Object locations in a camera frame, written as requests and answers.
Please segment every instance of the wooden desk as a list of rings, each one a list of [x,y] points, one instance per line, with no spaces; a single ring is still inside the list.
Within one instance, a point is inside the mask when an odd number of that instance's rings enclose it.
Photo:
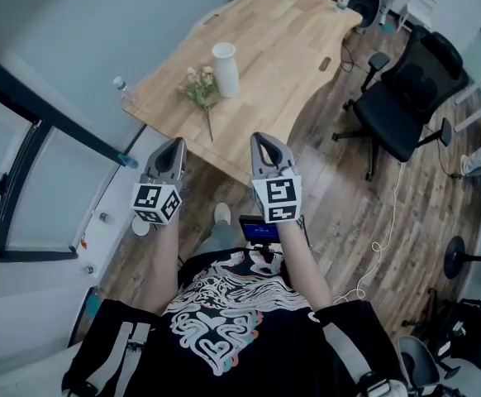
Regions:
[[[250,137],[266,132],[287,142],[307,100],[331,81],[340,66],[341,42],[361,22],[331,0],[234,0],[209,13],[154,73],[136,87],[135,106],[124,110],[168,137],[182,136],[188,149],[244,184],[250,182]],[[236,47],[240,91],[221,98],[210,118],[176,87],[189,66],[212,63],[211,49]],[[328,66],[321,70],[323,62]]]

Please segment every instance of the person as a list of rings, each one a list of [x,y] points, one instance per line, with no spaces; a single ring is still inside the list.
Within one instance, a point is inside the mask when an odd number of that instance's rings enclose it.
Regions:
[[[102,365],[122,322],[150,325],[127,396],[356,396],[357,385],[324,337],[329,323],[376,372],[404,381],[371,305],[332,305],[331,289],[296,222],[277,224],[282,255],[235,248],[230,209],[219,203],[211,236],[178,272],[179,213],[174,216],[157,233],[136,307],[103,302],[63,390]],[[99,395],[114,395],[117,381],[115,374]]]

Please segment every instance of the wooden floor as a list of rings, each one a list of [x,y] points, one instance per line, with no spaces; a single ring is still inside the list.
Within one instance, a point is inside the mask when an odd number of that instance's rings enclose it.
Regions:
[[[397,60],[407,37],[405,31],[393,34],[375,26],[363,36],[351,33],[345,44],[355,63],[368,69],[367,60],[377,51]],[[342,59],[349,60],[345,49]],[[394,158],[381,151],[378,173],[368,183],[364,174],[369,143],[365,139],[339,142],[331,139],[333,132],[352,130],[359,125],[354,113],[341,109],[345,100],[360,95],[365,72],[359,67],[354,67],[351,73],[340,70],[331,84],[317,92],[312,90],[315,93],[302,110],[289,142],[302,175],[302,211],[312,252],[335,295],[353,289],[373,266],[378,254],[371,250],[372,242],[387,242],[393,189],[400,167]],[[451,99],[437,111],[429,126],[435,129],[443,117],[455,125],[478,104],[469,99],[455,107]],[[425,130],[423,136],[427,134],[429,131]],[[455,135],[448,148],[440,148],[445,168],[457,171],[461,155],[480,145],[480,125]],[[441,170],[438,157],[438,147],[431,143],[416,150],[403,166],[391,243],[383,252],[378,269],[361,285],[392,338],[409,332],[400,323],[405,318],[419,316],[426,304],[428,288],[438,289],[442,298],[456,296],[462,277],[448,281],[443,276],[446,244],[454,235],[461,235],[471,251],[478,235],[479,180],[450,179]],[[257,213],[250,191],[194,155],[188,155],[185,182],[190,193],[181,217],[182,259],[187,259],[207,237],[213,224],[213,208],[221,201],[231,207],[237,241],[243,246],[237,219],[241,214]],[[153,242],[154,233],[144,238],[135,237],[130,231],[125,235],[99,287],[101,299],[120,299],[128,304],[136,300]],[[82,329],[87,328],[88,318],[85,318]]]

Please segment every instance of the shoe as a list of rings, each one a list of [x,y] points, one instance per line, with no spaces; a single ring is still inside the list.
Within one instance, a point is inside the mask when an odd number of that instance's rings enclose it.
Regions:
[[[213,217],[215,218],[215,223],[226,221],[229,225],[231,225],[231,210],[225,203],[219,203],[217,206],[215,206]]]

